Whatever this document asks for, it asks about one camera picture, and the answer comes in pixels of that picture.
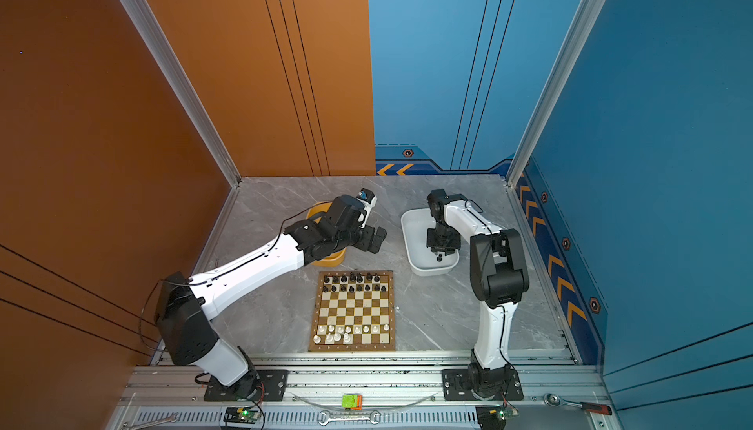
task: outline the blue wall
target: blue wall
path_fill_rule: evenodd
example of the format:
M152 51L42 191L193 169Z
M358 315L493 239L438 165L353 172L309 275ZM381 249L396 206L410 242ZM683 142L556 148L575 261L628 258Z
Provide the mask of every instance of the blue wall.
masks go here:
M704 341L753 320L752 63L753 0L607 0L534 151L605 301L630 430L718 428L739 414L702 407L750 395L683 399L753 383L753 327Z
M579 2L369 0L376 143L418 146L441 169L509 157Z

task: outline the yellow chevron arrow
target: yellow chevron arrow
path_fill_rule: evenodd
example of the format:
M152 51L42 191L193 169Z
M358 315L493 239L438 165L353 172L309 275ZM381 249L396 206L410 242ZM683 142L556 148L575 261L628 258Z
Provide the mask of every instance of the yellow chevron arrow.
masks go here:
M410 167L412 167L414 165L415 165L414 163L409 163L408 165L406 165L402 169L398 170L398 175L405 175L405 171L408 170Z
M562 286L564 286L565 288L568 288L570 291L575 293L575 290L573 289L572 284L570 282L565 281L560 276L560 278L557 279L557 297L560 298L560 301L562 300Z
M520 204L522 204L522 192L523 191L530 191L531 187L520 187Z
M565 268L565 265L562 265L562 261L555 257L554 255L549 255L549 277L552 276L552 264L560 265L562 268Z
M531 207L538 208L538 205L534 201L526 201L526 219L528 219L531 214Z
M544 220L541 218L537 218L536 216L533 217L533 237L536 238L536 224L541 224L542 226L546 226L544 223Z
M387 165L383 166L380 171L377 172L378 175L381 175L382 177L387 176L385 173L388 169L391 169L394 163L388 163Z
M580 317L582 317L584 321L588 321L588 319L586 319L586 313L583 312L583 310L580 307L568 301L567 302L567 323L570 327L572 327L572 313L573 312L575 312Z

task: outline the chessboard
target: chessboard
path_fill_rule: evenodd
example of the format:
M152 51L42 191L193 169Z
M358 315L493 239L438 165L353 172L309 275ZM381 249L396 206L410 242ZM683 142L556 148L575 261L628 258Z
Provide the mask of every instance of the chessboard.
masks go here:
M395 350L391 271L319 273L309 351Z

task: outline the wooden chessboard frame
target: wooden chessboard frame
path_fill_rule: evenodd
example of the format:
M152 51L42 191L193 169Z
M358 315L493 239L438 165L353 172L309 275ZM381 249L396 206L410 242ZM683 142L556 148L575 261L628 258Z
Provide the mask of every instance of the wooden chessboard frame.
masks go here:
M325 276L350 276L351 273L360 273L362 276L366 276L371 273L372 275L379 275L381 279L387 278L389 293L389 343L352 343L343 344L335 343L333 345L327 345L323 341L320 343L314 342L314 336L316 335L317 327L319 326L319 312L322 308L322 290L325 286ZM355 293L348 293L348 298L355 299ZM390 270L344 270L344 271L322 271L319 272L319 281L316 288L316 303L314 306L314 315L311 321L311 331L309 333L309 351L310 352L366 352L366 351L394 351L395 350L395 282Z

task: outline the white tray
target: white tray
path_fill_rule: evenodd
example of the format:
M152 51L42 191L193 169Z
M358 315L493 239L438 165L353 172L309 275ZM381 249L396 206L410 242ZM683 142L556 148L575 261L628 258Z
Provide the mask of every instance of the white tray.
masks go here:
M437 223L431 217L428 208L411 209L400 218L405 237L405 248L408 250L410 269L420 276L433 276L448 273L460 261L457 251L454 254L443 255L442 261L437 261L437 254L426 246L426 230Z

